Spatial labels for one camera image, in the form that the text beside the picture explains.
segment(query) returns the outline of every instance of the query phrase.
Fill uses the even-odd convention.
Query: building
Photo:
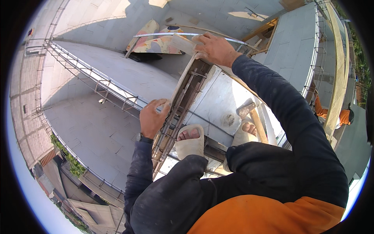
[[[99,210],[96,196],[122,209],[135,134],[140,132],[139,112],[156,98],[173,99],[176,115],[167,120],[167,127],[156,139],[154,179],[167,174],[178,162],[174,140],[169,136],[183,124],[193,123],[200,123],[206,131],[209,170],[204,176],[221,176],[224,152],[236,130],[222,125],[222,115],[235,113],[249,100],[257,106],[266,140],[291,148],[271,110],[229,70],[193,61],[188,51],[163,53],[158,55],[162,59],[146,63],[127,58],[133,36],[152,19],[158,30],[169,24],[180,25],[186,33],[209,30],[239,39],[230,41],[234,48],[278,72],[311,104],[313,98],[308,91],[314,83],[322,105],[331,110],[325,130],[348,180],[362,175],[370,147],[351,145],[352,149],[362,149],[359,160],[351,151],[339,149],[341,142],[354,136],[362,140],[363,133],[349,131],[349,126],[334,129],[340,110],[355,103],[355,71],[349,28],[330,3],[50,0],[31,23],[34,33],[25,38],[25,46],[16,54],[10,92],[16,136],[28,167],[44,165],[48,178],[48,172],[56,178],[59,171],[61,181],[49,179],[53,186],[42,183],[48,194],[56,190],[60,194],[54,192],[56,197],[72,201],[72,207],[81,210]],[[336,69],[337,61],[343,64],[343,73]],[[356,121],[361,126],[364,119],[359,115]],[[55,166],[57,162],[51,160],[56,158],[52,133],[86,168],[78,179],[65,173],[63,163]],[[81,210],[76,212],[96,230],[105,225],[113,228],[111,221],[100,221]]]

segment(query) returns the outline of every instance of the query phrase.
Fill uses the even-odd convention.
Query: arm
[[[281,123],[296,159],[301,196],[345,207],[348,182],[325,132],[300,93],[278,73],[236,52],[224,39],[209,33],[195,40],[199,58],[232,67],[271,108]]]
[[[165,104],[160,113],[156,108]],[[140,127],[143,136],[154,139],[156,133],[162,127],[170,110],[170,102],[167,99],[152,100],[140,112]],[[125,228],[123,234],[134,233],[131,227],[131,211],[138,196],[152,183],[153,175],[152,144],[147,142],[135,142],[135,150],[127,174],[125,187]]]

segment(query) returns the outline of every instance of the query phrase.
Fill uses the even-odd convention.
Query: foot
[[[254,124],[245,123],[245,124],[243,124],[242,130],[245,131],[245,132],[248,132],[249,134],[252,134],[254,136],[257,135],[257,129],[256,129],[256,126]]]
[[[187,139],[197,139],[199,137],[200,137],[199,131],[196,128],[194,128],[191,130],[191,135],[189,135],[187,131],[183,131],[181,134],[179,134],[177,141],[187,140]]]

